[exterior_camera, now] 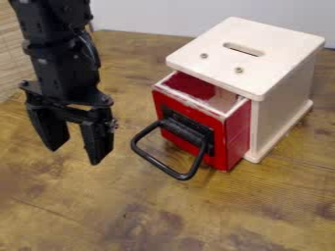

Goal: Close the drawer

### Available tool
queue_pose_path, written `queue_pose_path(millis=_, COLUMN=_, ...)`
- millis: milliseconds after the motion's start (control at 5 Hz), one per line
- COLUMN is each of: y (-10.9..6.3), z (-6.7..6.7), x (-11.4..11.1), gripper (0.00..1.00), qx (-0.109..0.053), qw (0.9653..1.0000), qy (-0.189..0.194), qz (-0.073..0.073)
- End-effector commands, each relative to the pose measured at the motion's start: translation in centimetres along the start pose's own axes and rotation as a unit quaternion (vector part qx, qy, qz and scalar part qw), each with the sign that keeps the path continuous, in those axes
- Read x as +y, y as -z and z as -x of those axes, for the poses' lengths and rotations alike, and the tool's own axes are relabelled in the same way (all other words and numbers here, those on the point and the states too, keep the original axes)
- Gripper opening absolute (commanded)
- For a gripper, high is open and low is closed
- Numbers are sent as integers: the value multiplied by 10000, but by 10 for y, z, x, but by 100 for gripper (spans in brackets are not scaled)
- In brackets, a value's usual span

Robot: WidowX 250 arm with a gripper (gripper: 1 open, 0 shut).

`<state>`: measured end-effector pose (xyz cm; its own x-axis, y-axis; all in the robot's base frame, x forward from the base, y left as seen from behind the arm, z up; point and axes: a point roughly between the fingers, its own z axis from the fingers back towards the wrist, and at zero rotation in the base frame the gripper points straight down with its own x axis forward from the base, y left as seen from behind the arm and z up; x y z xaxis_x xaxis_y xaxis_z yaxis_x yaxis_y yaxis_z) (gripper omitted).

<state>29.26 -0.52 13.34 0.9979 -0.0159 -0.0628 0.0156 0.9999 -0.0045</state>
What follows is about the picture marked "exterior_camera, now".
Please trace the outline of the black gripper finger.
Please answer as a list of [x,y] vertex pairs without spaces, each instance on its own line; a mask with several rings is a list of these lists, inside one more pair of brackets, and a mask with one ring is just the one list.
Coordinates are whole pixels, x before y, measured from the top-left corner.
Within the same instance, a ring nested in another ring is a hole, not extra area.
[[107,123],[83,122],[81,130],[93,165],[98,165],[114,149],[114,132]]

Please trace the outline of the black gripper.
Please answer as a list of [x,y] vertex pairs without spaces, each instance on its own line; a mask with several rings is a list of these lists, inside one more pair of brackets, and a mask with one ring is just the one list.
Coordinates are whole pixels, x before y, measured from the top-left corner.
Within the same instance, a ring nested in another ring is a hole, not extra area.
[[99,88],[101,56],[86,32],[58,41],[23,42],[37,80],[25,81],[27,111],[45,146],[57,151],[70,139],[67,122],[113,121],[114,101]]

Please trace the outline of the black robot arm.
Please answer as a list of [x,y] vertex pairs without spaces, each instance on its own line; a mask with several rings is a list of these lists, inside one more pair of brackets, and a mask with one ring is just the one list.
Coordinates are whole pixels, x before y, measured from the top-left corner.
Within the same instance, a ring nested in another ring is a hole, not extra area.
[[99,164],[114,148],[114,101],[99,90],[101,55],[87,25],[91,0],[10,0],[31,57],[35,81],[23,81],[35,131],[55,151],[81,126],[90,161]]

